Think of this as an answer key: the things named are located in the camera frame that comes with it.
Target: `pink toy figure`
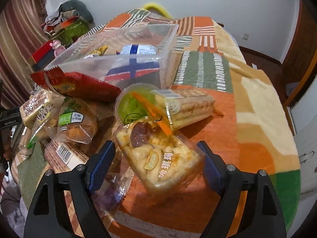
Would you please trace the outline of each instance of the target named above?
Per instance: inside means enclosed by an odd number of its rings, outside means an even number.
[[[50,43],[50,46],[54,49],[55,58],[66,50],[66,48],[61,45],[61,42],[59,40],[54,40],[53,43]]]

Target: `red package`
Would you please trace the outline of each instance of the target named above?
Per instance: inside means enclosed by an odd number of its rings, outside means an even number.
[[[47,75],[50,85],[45,81]],[[79,72],[64,73],[58,66],[30,74],[32,80],[45,90],[71,97],[86,98],[104,102],[115,101],[121,90],[106,82]]]

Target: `silver screw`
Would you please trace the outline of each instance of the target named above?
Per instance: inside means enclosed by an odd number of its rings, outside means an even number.
[[[259,173],[260,173],[260,175],[262,175],[262,176],[266,176],[266,175],[267,175],[267,173],[266,173],[265,170],[260,170]]]
[[[236,167],[234,165],[227,165],[227,169],[229,171],[234,171],[236,169]]]
[[[50,176],[53,173],[53,170],[49,169],[45,171],[46,176]]]
[[[85,169],[85,165],[83,165],[83,164],[80,164],[80,165],[76,166],[76,170],[77,171],[82,171],[84,169]]]

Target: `curtain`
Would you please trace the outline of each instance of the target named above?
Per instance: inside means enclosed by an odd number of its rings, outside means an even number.
[[[28,58],[48,38],[41,28],[46,0],[10,0],[0,15],[0,78],[4,82],[1,105],[22,105],[34,83]]]

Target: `wall socket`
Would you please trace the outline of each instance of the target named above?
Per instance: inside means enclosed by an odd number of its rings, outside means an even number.
[[[245,39],[245,40],[248,40],[249,34],[246,34],[246,33],[245,33],[242,38]]]

